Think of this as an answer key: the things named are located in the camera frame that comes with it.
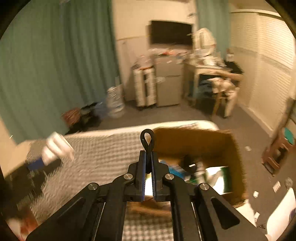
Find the person's left hand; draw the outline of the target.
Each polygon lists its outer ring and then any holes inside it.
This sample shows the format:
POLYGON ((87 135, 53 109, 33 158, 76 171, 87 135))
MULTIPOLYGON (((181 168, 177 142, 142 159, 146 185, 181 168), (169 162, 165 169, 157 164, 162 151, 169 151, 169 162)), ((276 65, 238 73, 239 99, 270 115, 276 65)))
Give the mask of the person's left hand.
POLYGON ((9 228, 19 240, 26 240, 28 235, 38 226, 38 222, 30 207, 24 207, 15 217, 6 220, 9 228))

